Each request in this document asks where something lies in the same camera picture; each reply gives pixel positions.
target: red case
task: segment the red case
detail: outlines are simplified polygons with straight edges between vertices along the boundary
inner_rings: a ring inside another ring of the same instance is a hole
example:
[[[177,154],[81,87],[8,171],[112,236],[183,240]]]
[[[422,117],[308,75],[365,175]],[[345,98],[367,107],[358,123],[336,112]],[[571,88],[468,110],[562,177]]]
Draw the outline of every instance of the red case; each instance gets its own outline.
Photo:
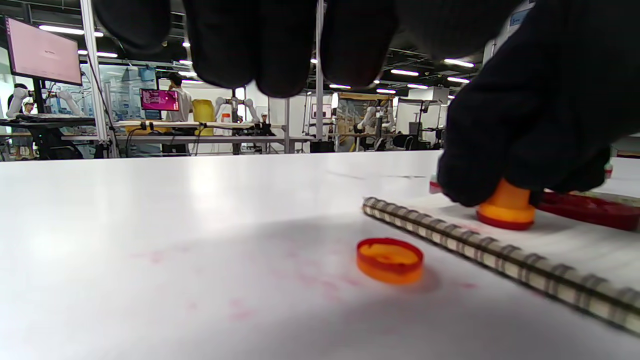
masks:
[[[538,209],[626,231],[635,231],[640,224],[640,208],[580,195],[545,193]]]

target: black glove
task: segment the black glove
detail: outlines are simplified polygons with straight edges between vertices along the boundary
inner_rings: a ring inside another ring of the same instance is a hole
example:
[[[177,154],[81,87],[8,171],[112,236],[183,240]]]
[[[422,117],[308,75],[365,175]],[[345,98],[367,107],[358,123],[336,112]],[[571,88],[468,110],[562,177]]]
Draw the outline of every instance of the black glove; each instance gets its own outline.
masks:
[[[449,106],[444,193],[475,206],[502,177],[534,192],[602,184],[609,145],[640,131],[637,92],[625,89],[640,81],[637,10],[624,0],[539,0]]]
[[[399,24],[435,58],[482,49],[521,0],[329,0],[321,41],[328,81],[369,86]],[[316,0],[182,0],[193,68],[204,81],[237,88],[255,79],[272,97],[304,88]],[[94,0],[100,22],[126,49],[152,53],[171,28],[170,0]]]

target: orange lid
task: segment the orange lid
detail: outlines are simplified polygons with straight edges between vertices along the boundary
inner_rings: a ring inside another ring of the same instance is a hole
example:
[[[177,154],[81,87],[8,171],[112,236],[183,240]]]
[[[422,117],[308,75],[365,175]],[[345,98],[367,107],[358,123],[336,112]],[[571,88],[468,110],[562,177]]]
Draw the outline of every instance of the orange lid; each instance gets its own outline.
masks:
[[[478,207],[478,220],[509,230],[526,230],[533,225],[536,209],[529,204],[531,192],[500,180],[495,193]]]
[[[424,255],[417,247],[392,238],[371,238],[358,243],[358,268],[369,277],[392,284],[417,282]]]

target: pink screen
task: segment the pink screen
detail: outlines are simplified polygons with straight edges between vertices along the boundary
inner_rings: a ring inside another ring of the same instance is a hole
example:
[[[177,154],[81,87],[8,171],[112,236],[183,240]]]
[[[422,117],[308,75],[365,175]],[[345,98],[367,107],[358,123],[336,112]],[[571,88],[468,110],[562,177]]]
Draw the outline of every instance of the pink screen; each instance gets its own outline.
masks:
[[[7,18],[13,72],[81,84],[78,44],[73,40]]]
[[[140,89],[140,92],[144,110],[180,110],[177,91]]]

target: white tabletop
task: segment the white tabletop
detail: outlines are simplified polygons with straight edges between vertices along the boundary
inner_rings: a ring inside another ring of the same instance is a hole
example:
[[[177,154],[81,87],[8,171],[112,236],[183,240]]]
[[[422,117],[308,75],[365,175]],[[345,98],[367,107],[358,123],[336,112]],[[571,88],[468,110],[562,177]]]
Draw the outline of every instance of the white tabletop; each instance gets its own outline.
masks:
[[[0,359],[639,359],[638,338],[361,214],[427,196],[437,156],[4,164]],[[373,236],[419,246],[425,281],[362,275]]]

